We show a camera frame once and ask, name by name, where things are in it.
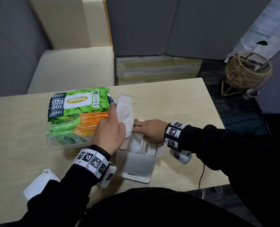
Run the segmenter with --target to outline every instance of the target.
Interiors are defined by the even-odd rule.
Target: chair seat
[[[114,63],[111,47],[45,51],[27,93],[114,86]]]

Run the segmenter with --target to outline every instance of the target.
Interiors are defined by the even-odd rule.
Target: table
[[[179,121],[203,128],[224,128],[201,78],[110,87],[110,94],[133,97],[134,117]],[[53,93],[0,97],[0,223],[17,221],[27,211],[22,191],[45,168],[63,178],[81,148],[54,150],[48,147],[46,118]],[[193,155],[187,165],[169,154],[157,159],[149,184],[114,176],[105,189],[92,188],[88,206],[112,194],[137,187],[166,187],[177,191],[198,189],[203,163]],[[228,184],[221,171],[206,167],[201,187]]]

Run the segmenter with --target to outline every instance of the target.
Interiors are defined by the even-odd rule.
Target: rattan ball
[[[226,77],[234,87],[257,88],[271,75],[271,63],[259,54],[246,52],[234,56],[226,66]]]

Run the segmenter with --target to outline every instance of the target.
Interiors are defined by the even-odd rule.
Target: black sleeve
[[[177,141],[178,149],[196,153],[207,167],[226,174],[235,193],[260,223],[272,225],[278,217],[278,199],[269,186],[280,173],[273,147],[213,125],[203,129],[187,125]]]
[[[110,155],[102,148],[92,145],[106,159]],[[31,198],[28,211],[13,226],[72,226],[81,219],[89,202],[91,188],[98,178],[86,168],[73,164],[61,182],[50,180],[41,194]]]

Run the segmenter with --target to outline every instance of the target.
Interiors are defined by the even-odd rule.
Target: hand
[[[92,145],[103,148],[110,155],[120,148],[125,139],[125,125],[118,122],[116,107],[109,106],[108,118],[100,121],[92,139]]]
[[[167,125],[167,122],[158,119],[135,121],[132,132],[143,134],[150,143],[163,143]]]

